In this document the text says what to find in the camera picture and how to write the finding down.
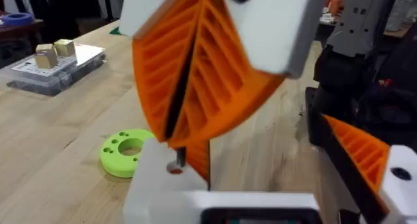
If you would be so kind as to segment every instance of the wooden tabletop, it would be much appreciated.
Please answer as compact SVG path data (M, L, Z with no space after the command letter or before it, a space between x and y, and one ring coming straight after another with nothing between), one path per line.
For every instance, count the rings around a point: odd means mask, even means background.
M149 129L132 71L131 41L113 22L76 39L106 48L108 62L56 97L0 88L0 223L123 223L130 179L102 168L101 144ZM314 42L304 75L287 80L256 114L213 139L212 188L312 192L325 223L352 202L328 156L308 142L304 89L317 85Z

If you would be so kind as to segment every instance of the wooden cube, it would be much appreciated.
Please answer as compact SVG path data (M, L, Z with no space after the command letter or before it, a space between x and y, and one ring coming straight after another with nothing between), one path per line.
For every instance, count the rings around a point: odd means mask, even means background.
M52 44L41 44L36 47L35 61L38 68L53 68L58 64L57 54Z
M53 43L57 50L58 55L63 57L69 57L75 55L76 49L74 47L74 42L68 39L60 39Z

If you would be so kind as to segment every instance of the clear plastic container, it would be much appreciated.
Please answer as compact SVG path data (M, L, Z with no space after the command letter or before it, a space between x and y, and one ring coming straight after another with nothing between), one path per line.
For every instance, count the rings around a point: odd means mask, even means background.
M81 44L75 48L71 57L58 56L58 64L51 70L38 68L32 55L1 69L0 77L8 87L55 96L106 60L103 48Z

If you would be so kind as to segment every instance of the green 3d printed part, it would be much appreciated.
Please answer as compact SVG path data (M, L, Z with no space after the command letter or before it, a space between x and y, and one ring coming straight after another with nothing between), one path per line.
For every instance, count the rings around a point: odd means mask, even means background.
M143 143L151 137L147 130L123 130L109 137L100 150L104 169L113 176L132 178Z

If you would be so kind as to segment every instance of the orange plastic part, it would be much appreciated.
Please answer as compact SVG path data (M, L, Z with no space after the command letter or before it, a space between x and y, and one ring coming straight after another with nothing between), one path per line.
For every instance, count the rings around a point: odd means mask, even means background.
M166 141L169 106L192 45L201 0L178 0L140 40L133 40L136 87L152 133Z
M254 70L223 0L178 0L133 44L134 74L147 122L159 141L187 146L187 161L209 177L209 139L248 118L285 76ZM192 49L184 101L172 136L168 114Z
M345 149L362 178L378 195L382 176L390 153L390 146L368 133L324 115L339 144Z
M180 147L227 132L284 79L250 66L223 0L202 0L185 99L169 144Z
M340 4L342 2L342 0L329 0L329 3L331 3L330 8L329 8L329 12L335 16L339 10L340 10Z

